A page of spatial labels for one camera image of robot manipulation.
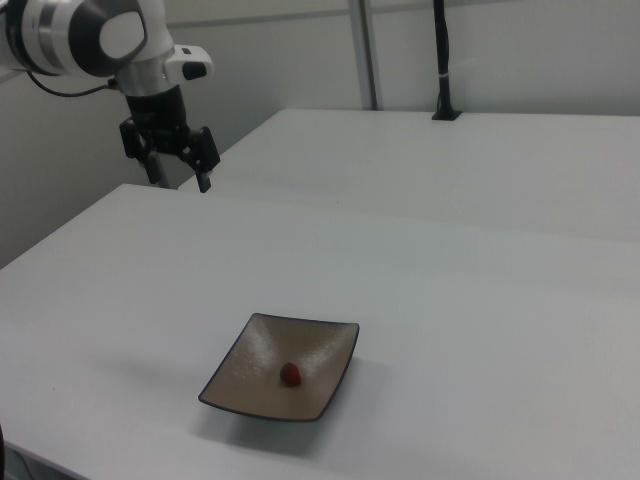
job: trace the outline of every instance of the white surface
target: white surface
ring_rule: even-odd
[[[100,30],[100,46],[112,58],[133,52],[144,40],[144,25],[138,12],[129,12],[107,21]]]
[[[418,3],[425,8],[373,15],[386,110],[435,108],[433,10]],[[447,1],[454,104],[474,112],[640,115],[639,18],[637,0]]]
[[[640,241],[638,151],[638,118],[287,110],[223,155],[210,194]]]
[[[165,0],[171,23],[242,20],[344,10],[347,0]]]
[[[122,187],[0,272],[0,421],[92,479],[640,475],[640,245]],[[315,424],[197,395],[256,312],[361,324]]]

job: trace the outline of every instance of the red berry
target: red berry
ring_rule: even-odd
[[[295,363],[287,362],[280,369],[280,379],[287,387],[297,387],[302,383],[300,369]]]

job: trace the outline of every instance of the black object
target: black object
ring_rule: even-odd
[[[149,97],[129,97],[131,118],[120,125],[124,150],[147,171],[149,182],[162,181],[158,153],[175,155],[196,174],[202,193],[211,188],[209,172],[220,155],[207,127],[191,130],[179,86]]]
[[[187,62],[182,65],[185,80],[195,80],[207,76],[207,66],[202,62]]]
[[[440,95],[433,120],[453,121],[462,112],[451,105],[449,88],[449,31],[444,16],[444,0],[433,0],[433,14],[436,21],[436,45],[438,48],[438,75],[440,77]]]

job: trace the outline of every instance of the brown ceramic dish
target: brown ceramic dish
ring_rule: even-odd
[[[357,323],[254,314],[199,400],[222,410],[288,422],[313,422],[327,409],[358,340]],[[280,369],[295,363],[302,384],[287,387]]]

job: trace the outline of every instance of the white wall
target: white wall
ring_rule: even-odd
[[[383,107],[432,111],[438,85],[431,1],[371,5]],[[638,0],[446,5],[457,108],[640,114]]]
[[[183,91],[190,125],[209,126],[221,151],[286,107],[362,107],[347,0],[167,3],[175,41],[215,62],[214,77]],[[67,91],[100,83],[43,81]],[[0,267],[121,183],[147,184],[124,155],[128,115],[116,92],[60,99],[24,75],[0,83]],[[163,164],[172,185],[191,175]]]

